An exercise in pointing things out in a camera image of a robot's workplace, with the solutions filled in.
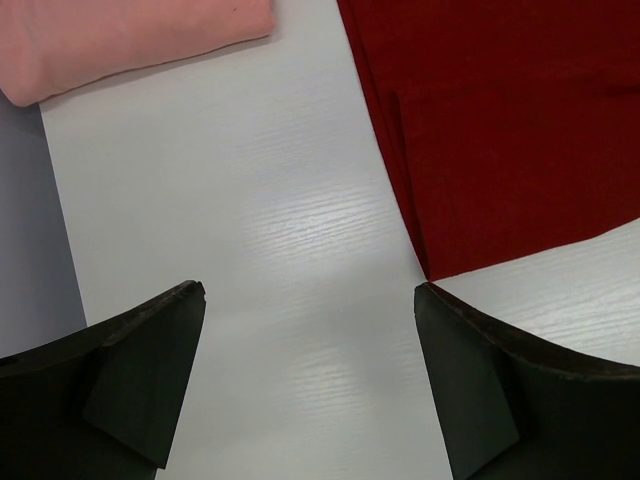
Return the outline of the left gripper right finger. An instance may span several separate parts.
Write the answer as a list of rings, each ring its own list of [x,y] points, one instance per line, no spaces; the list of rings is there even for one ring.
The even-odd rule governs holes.
[[[425,283],[414,313],[456,479],[635,479],[639,370],[585,355]]]

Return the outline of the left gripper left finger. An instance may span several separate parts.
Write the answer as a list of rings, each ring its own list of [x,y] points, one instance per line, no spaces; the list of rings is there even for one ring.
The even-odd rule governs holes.
[[[166,467],[205,317],[185,281],[1,361],[4,479],[153,479]]]

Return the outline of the red t shirt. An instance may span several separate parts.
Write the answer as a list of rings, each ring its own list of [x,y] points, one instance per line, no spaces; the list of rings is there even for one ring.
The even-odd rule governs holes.
[[[637,1],[343,1],[339,10],[428,279],[638,218]]]

